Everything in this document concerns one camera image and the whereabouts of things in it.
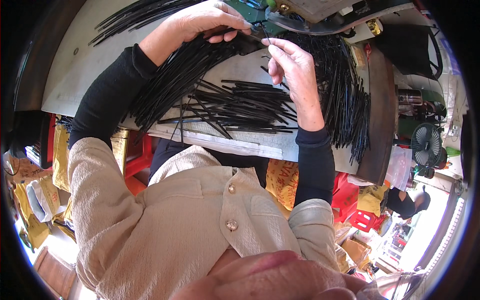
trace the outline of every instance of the clear plastic bag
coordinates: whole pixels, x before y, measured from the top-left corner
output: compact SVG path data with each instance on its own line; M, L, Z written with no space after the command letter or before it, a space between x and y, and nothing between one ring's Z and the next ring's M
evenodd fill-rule
M377 278L357 293L358 300L409 299L425 279L424 272L396 272Z
M393 146L385 180L391 183L391 187L404 191L407 188L411 164L412 149Z

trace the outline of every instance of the small black fan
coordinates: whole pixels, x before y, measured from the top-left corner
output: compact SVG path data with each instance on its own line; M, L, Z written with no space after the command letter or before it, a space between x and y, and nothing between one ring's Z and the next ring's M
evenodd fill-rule
M433 167L442 154L442 139L437 128L430 123L420 124L412 134L412 158L423 167Z

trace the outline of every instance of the black wire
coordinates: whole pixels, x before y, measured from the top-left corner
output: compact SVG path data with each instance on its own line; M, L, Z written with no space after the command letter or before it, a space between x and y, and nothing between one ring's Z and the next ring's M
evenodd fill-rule
M20 171L20 159L19 159L19 158L17 158L17 159L18 159L18 169L17 169L17 171L16 171L15 173L13 173L13 174L10 174L10 173L8 172L8 169L7 169L7 168L3 168L3 170L5 171L5 173L7 173L7 174L10 175L10 176L15 176L15 175L17 175L18 171Z

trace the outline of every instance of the black sleeve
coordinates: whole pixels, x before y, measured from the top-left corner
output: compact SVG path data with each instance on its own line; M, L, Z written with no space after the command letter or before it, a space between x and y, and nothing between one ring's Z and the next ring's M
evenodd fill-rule
M299 127L299 183L294 207L303 201L319 198L332 204L335 161L326 128L309 132Z
M110 137L134 97L156 70L157 66L138 44L125 48L82 98L73 120L69 147L85 137L96 137L112 148Z

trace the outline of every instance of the cream jacket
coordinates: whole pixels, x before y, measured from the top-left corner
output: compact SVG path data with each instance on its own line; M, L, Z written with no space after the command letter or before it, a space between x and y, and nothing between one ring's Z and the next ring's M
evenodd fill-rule
M338 269L326 201L307 200L286 220L253 168L221 166L201 147L168 160L136 197L96 138L72 147L68 176L77 273L104 299L168 299L228 247L241 257L293 250Z

